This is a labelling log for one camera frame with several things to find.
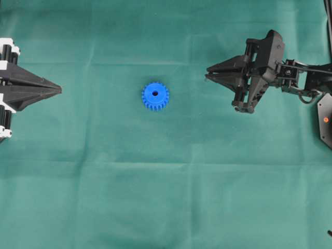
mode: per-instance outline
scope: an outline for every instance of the black cable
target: black cable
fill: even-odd
[[[320,70],[320,69],[311,69],[311,68],[304,68],[304,67],[301,67],[301,66],[285,65],[285,64],[282,64],[280,62],[277,62],[277,65],[290,67],[290,68],[295,68],[295,69],[299,69],[299,70],[302,70],[302,71],[318,72],[318,73],[324,73],[324,74],[331,74],[332,75],[332,72],[325,71],[325,70]]]
[[[314,96],[314,97],[311,97],[311,100],[309,101],[306,101],[301,94],[299,94],[299,99],[301,100],[302,103],[304,104],[311,104],[315,99],[316,99],[317,96]]]

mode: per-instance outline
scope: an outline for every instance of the cable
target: cable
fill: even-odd
[[[304,67],[300,67],[300,66],[285,65],[285,64],[282,64],[280,62],[276,62],[276,64],[280,65],[280,66],[285,66],[285,67],[299,69],[299,70],[302,70],[302,71],[318,72],[318,73],[324,73],[324,74],[331,74],[332,75],[332,72],[325,71],[325,70],[320,70],[320,69],[311,69],[311,68],[304,68]]]
[[[304,64],[304,63],[299,62],[299,61],[294,61],[294,62],[297,63],[297,64],[300,64],[300,65],[303,65],[303,66],[312,66],[312,65]]]
[[[302,103],[311,104],[316,99],[316,96],[313,96],[313,97],[311,97],[311,100],[306,101],[306,100],[304,100],[304,98],[302,97],[302,95],[299,94],[299,99],[301,100]]]

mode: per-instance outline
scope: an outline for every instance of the blue gear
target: blue gear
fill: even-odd
[[[148,84],[142,91],[142,101],[150,110],[161,110],[169,102],[170,93],[166,86],[159,82]]]

